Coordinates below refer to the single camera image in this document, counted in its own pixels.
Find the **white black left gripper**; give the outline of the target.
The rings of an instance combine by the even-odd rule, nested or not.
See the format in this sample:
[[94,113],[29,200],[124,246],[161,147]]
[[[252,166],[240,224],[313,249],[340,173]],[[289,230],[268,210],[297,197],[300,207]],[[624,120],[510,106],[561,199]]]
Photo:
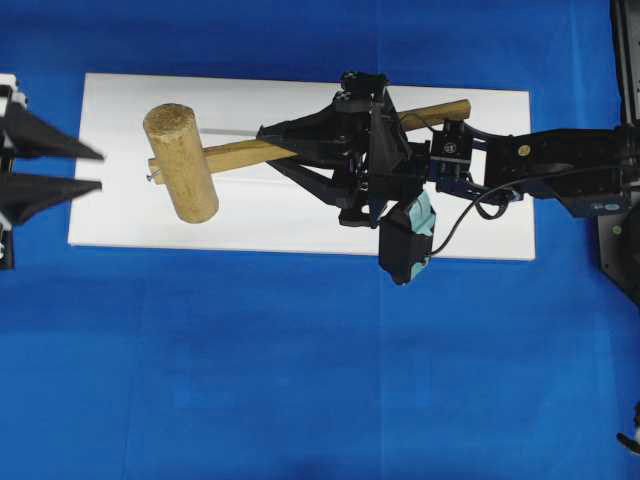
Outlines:
[[13,225],[59,203],[100,190],[99,181],[32,174],[11,174],[20,158],[82,158],[103,160],[101,153],[58,130],[24,107],[15,74],[1,74],[1,269],[14,268]]

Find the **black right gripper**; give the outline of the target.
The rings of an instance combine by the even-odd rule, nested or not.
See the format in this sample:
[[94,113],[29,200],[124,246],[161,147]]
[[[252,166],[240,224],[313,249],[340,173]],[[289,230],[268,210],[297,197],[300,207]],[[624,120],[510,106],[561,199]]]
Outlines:
[[262,126],[257,139],[294,152],[308,163],[352,163],[352,173],[321,175],[294,158],[269,165],[323,203],[341,209],[349,227],[380,223],[390,201],[409,202],[422,193],[426,148],[412,147],[409,131],[440,123],[438,105],[399,112],[383,74],[347,71],[333,103],[317,113]]

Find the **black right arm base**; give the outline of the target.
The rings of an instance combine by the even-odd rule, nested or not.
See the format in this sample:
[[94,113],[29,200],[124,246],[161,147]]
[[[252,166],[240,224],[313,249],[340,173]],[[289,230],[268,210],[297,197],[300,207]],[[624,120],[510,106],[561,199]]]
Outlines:
[[[610,3],[620,96],[620,126],[634,159],[639,158],[639,3]],[[597,220],[601,271],[639,303],[639,181],[627,183],[630,205]]]

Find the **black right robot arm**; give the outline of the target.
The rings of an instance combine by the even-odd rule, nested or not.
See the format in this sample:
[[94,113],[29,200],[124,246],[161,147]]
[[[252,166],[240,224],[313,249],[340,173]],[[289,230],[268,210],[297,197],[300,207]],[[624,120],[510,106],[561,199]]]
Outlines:
[[272,166],[337,207],[341,224],[376,227],[389,203],[413,202],[427,183],[499,210],[527,195],[555,199],[576,217],[630,208],[637,126],[496,135],[446,114],[430,124],[429,140],[412,142],[408,131],[428,122],[397,111],[387,86],[383,75],[346,72],[329,106],[258,132],[283,149]]

